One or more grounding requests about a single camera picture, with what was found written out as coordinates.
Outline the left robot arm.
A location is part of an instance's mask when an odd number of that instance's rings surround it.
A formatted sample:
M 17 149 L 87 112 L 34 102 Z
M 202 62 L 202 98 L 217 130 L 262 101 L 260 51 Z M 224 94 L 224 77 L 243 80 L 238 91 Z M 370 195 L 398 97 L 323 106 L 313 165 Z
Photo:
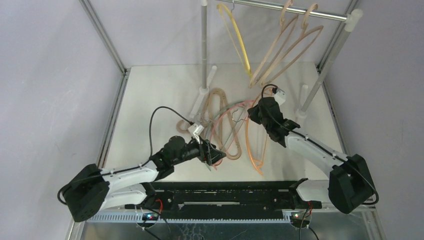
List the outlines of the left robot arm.
M 225 152 L 207 139 L 192 138 L 189 142 L 173 136 L 145 163 L 113 170 L 86 165 L 57 193 L 60 203 L 67 206 L 73 220 L 84 222 L 99 211 L 124 205 L 141 205 L 145 209 L 156 203 L 153 182 L 168 177 L 175 166 L 198 159 L 212 166 L 225 158 Z

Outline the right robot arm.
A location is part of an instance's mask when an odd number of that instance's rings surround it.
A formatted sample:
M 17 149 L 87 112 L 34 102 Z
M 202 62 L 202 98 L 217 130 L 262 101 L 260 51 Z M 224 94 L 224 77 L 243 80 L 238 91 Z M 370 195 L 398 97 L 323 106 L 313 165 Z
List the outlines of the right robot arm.
M 301 155 L 327 176 L 326 180 L 302 178 L 293 184 L 289 194 L 293 207 L 302 208 L 310 201 L 331 203 L 341 213 L 350 214 L 360 205 L 379 202 L 380 195 L 361 155 L 339 152 L 307 134 L 297 122 L 283 116 L 274 97 L 261 98 L 247 113 L 272 141 Z

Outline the yellow wire hanger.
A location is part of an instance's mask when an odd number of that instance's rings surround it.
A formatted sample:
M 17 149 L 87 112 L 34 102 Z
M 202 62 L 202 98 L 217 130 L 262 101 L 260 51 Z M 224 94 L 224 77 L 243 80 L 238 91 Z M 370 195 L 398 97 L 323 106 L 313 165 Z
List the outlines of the yellow wire hanger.
M 232 42 L 235 52 L 244 68 L 244 71 L 246 72 L 248 78 L 251 79 L 253 76 L 253 73 L 252 73 L 249 57 L 246 51 L 243 37 L 238 28 L 238 25 L 234 18 L 233 13 L 223 3 L 218 3 L 216 5 L 216 9 L 218 10 L 220 17 L 222 18 L 226 31 L 229 35 L 229 38 Z

